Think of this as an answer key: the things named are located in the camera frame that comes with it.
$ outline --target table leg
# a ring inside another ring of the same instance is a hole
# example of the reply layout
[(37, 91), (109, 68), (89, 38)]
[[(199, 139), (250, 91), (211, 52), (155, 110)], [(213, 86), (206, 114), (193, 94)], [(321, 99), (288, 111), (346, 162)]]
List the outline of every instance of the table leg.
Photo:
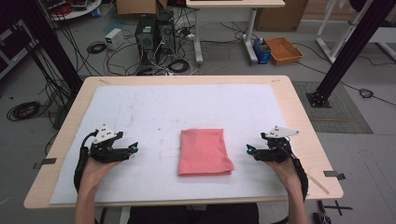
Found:
[(200, 66), (201, 63), (204, 62), (204, 58), (202, 57), (201, 50), (201, 42), (199, 40), (199, 9), (195, 10), (195, 37), (194, 37), (194, 51), (195, 51), (195, 61)]
[(256, 18), (256, 12), (257, 12), (257, 8), (253, 7), (250, 11), (250, 18), (248, 21), (247, 34), (242, 36), (245, 47), (247, 49), (249, 59), (250, 59), (250, 65), (257, 63), (257, 61), (258, 61), (256, 53), (254, 53), (253, 46), (251, 45), (251, 42), (250, 42), (251, 33), (253, 31), (254, 19)]

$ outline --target folded pink cloth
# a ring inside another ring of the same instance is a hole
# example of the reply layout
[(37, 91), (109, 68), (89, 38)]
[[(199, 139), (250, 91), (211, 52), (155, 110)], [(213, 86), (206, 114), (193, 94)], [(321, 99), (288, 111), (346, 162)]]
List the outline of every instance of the folded pink cloth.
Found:
[(182, 130), (178, 174), (230, 175), (233, 163), (227, 156), (223, 132), (222, 129)]

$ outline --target desktop computer tower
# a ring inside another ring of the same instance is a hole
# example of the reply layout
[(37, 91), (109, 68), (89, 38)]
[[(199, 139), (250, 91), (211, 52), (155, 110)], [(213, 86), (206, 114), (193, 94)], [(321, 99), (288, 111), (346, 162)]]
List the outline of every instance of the desktop computer tower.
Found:
[(155, 14), (141, 15), (134, 36), (139, 49), (141, 65), (157, 64), (161, 55), (157, 16)]
[(174, 11), (161, 11), (157, 21), (163, 42), (163, 53), (174, 54), (176, 52)]

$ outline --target white paper sheet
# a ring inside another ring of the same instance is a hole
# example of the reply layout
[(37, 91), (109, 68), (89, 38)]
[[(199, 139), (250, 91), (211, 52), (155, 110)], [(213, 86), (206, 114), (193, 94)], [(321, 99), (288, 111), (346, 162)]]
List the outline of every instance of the white paper sheet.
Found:
[[(76, 202), (73, 175), (81, 142), (103, 124), (114, 132), (124, 132), (114, 148), (139, 142), (139, 151), (105, 177), (96, 193), (98, 203), (286, 195), (274, 172), (246, 153), (246, 144), (267, 148), (260, 133), (276, 125), (285, 127), (269, 85), (98, 87), (50, 203)], [(180, 131), (192, 128), (224, 129), (227, 152), (235, 167), (231, 175), (177, 175)]]

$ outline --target hand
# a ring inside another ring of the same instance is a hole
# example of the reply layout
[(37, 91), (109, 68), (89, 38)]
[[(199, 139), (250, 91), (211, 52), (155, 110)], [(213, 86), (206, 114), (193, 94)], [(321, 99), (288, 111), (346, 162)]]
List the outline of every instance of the hand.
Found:
[(111, 163), (101, 163), (89, 157), (85, 165), (81, 178), (81, 188), (94, 188), (99, 186), (100, 181), (114, 166), (120, 164), (120, 161)]
[(287, 191), (291, 189), (300, 189), (300, 178), (297, 176), (293, 162), (290, 158), (281, 163), (266, 161), (265, 164), (269, 165), (275, 171), (277, 177), (285, 186)]

